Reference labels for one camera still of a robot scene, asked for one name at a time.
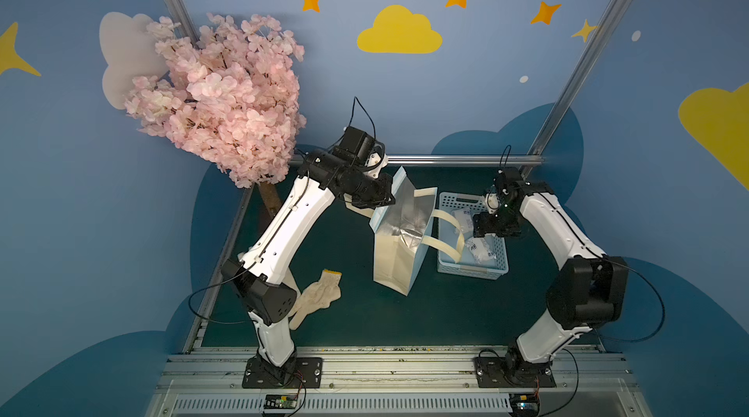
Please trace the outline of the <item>light blue delivery bag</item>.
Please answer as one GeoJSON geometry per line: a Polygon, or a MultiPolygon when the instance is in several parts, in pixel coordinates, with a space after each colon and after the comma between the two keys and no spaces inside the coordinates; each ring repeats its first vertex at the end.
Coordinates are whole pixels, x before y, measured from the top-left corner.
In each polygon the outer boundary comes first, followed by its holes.
{"type": "Polygon", "coordinates": [[[370,219],[375,241],[374,281],[407,296],[430,248],[458,263],[462,259],[465,239],[460,231],[460,222],[452,214],[436,207],[435,187],[415,188],[407,171],[400,167],[393,175],[392,192],[395,196],[393,206],[360,209],[355,208],[348,197],[346,207],[370,219]],[[458,230],[454,243],[433,237],[436,219],[458,230]]]}

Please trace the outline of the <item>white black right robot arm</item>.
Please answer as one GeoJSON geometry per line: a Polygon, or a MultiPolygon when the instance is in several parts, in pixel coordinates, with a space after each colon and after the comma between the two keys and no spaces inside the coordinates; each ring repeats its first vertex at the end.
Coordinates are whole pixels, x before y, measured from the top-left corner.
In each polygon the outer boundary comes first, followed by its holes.
{"type": "Polygon", "coordinates": [[[575,339],[620,318],[627,264],[592,243],[547,184],[530,183],[501,171],[495,177],[495,190],[486,196],[486,206],[486,211],[473,216],[474,237],[515,237],[526,221],[558,268],[546,292],[546,310],[508,350],[513,366],[548,366],[575,339]]]}

